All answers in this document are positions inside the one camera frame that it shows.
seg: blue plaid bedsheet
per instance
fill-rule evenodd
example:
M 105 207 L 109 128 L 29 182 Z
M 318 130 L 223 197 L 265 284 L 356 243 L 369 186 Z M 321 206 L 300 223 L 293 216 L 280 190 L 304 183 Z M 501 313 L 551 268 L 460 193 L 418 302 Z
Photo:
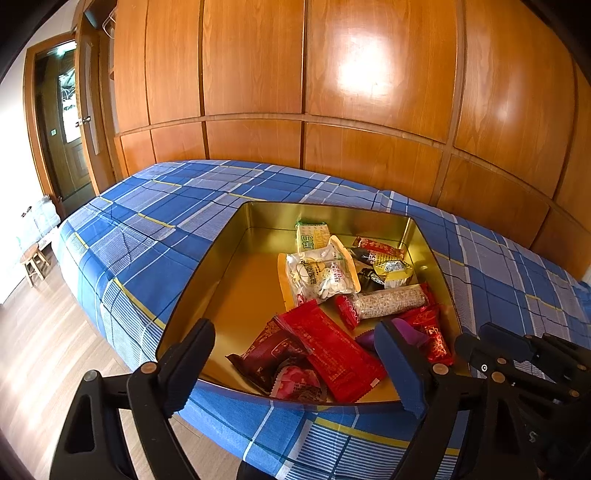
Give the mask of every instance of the blue plaid bedsheet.
M 462 328 L 494 322 L 590 346 L 589 288 L 509 239 L 460 217 L 339 178 L 243 161 L 156 164 L 66 219 L 62 275 L 90 321 L 130 369 L 155 359 L 170 314 L 207 248 L 249 200 L 346 205 L 412 216 L 441 265 Z M 530 364 L 520 368 L 541 375 Z M 286 480 L 388 479 L 417 426 L 388 412 L 285 410 L 227 398 L 198 382 L 181 416 L 221 447 Z M 459 418 L 438 478 L 449 478 Z

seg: yellow snack packet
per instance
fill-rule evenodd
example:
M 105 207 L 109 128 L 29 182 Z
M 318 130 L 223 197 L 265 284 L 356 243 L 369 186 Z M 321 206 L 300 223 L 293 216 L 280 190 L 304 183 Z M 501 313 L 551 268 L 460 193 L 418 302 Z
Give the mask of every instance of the yellow snack packet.
M 326 223 L 297 222 L 295 225 L 297 251 L 316 250 L 329 244 L 330 231 Z
M 413 268 L 407 264 L 404 264 L 400 270 L 388 272 L 384 280 L 384 288 L 396 288 L 407 285 L 413 276 L 413 272 Z
M 322 303 L 338 293 L 361 290 L 353 258 L 334 235 L 324 248 L 279 254 L 277 271 L 288 311 L 312 299 Z

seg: snack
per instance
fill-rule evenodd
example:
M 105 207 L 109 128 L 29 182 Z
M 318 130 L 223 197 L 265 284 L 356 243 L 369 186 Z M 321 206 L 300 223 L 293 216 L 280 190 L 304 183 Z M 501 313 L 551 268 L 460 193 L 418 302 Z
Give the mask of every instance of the snack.
M 279 254 L 277 270 L 286 310 L 312 299 L 321 303 L 337 293 L 361 289 L 353 259 L 334 235 L 324 248 Z
M 226 358 L 240 374 L 267 395 L 273 388 L 275 373 L 286 360 L 305 359 L 306 347 L 273 319 L 242 355 L 235 353 Z
M 439 326 L 439 305 L 410 310 L 400 315 L 409 325 L 419 332 L 429 335 L 429 341 L 423 345 L 421 351 L 432 364 L 453 365 L 453 357 Z
M 299 402 L 326 401 L 326 385 L 308 365 L 286 365 L 280 368 L 271 397 Z
M 371 240 L 369 238 L 365 238 L 362 236 L 357 237 L 353 241 L 354 247 L 361 247 L 367 250 L 372 250 L 374 252 L 380 252 L 383 254 L 391 255 L 395 259 L 404 260 L 404 250 L 399 248 L 391 247 L 390 245 L 383 244 L 382 242 L 377 242 L 376 240 Z
M 420 347 L 429 340 L 429 336 L 426 333 L 415 330 L 405 320 L 395 318 L 392 319 L 391 322 L 398 329 L 402 337 L 404 337 L 409 345 Z M 355 337 L 355 341 L 366 350 L 375 352 L 374 330 L 368 330 L 367 332 Z
M 380 361 L 341 330 L 320 310 L 315 300 L 275 318 L 311 352 L 308 361 L 336 401 L 355 402 L 386 376 Z
M 335 302 L 343 323 L 353 330 L 363 319 L 393 315 L 429 304 L 426 289 L 427 284 L 409 285 L 370 293 L 339 295 Z
M 400 261 L 396 269 L 388 272 L 384 280 L 385 288 L 396 288 L 406 285 L 413 276 L 413 268 Z
M 375 291 L 384 288 L 384 281 L 372 268 L 364 268 L 357 274 L 361 291 Z
M 374 268 L 375 272 L 381 277 L 385 277 L 388 272 L 404 270 L 408 265 L 402 260 L 380 252 L 374 252 L 367 250 L 366 248 L 349 248 L 351 256 L 366 265 L 370 265 Z
M 297 251 L 316 250 L 329 244 L 330 231 L 326 223 L 297 222 L 295 225 Z

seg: wooden stool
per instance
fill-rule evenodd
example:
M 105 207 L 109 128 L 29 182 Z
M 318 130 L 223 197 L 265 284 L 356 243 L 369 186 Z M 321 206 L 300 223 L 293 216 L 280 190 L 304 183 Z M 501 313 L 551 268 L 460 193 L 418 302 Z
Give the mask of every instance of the wooden stool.
M 36 273 L 37 275 L 39 275 L 39 278 L 42 280 L 45 280 L 45 278 L 43 277 L 43 274 L 41 273 L 41 270 L 39 269 L 39 266 L 37 265 L 36 261 L 35 261 L 35 257 L 37 257 L 37 259 L 39 260 L 39 263 L 41 264 L 41 262 L 44 262 L 46 265 L 49 266 L 49 262 L 47 261 L 47 259 L 45 258 L 45 256 L 41 253 L 41 251 L 39 250 L 39 244 L 32 244 L 26 252 L 23 253 L 22 257 L 21 257 L 21 265 L 24 265 L 25 267 L 25 272 L 27 274 L 27 280 L 29 282 L 29 285 L 32 287 L 33 286 L 33 281 L 31 280 L 31 277 Z M 27 265 L 30 265 L 33 267 L 33 271 L 29 272 L 29 269 L 27 268 Z

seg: purple candy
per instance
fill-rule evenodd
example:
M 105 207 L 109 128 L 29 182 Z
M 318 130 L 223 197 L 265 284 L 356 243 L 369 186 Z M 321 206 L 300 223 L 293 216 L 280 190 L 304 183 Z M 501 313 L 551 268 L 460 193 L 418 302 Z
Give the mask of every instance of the purple candy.
M 392 324 L 398 329 L 400 335 L 406 340 L 409 345 L 414 345 L 415 347 L 420 347 L 423 345 L 427 340 L 429 340 L 429 336 L 425 335 L 423 332 L 419 332 L 415 330 L 412 326 L 406 323 L 405 320 L 402 319 L 392 319 Z M 360 344 L 366 350 L 370 350 L 375 352 L 374 348 L 374 331 L 369 330 L 365 333 L 362 333 L 358 337 L 355 338 L 355 341 Z

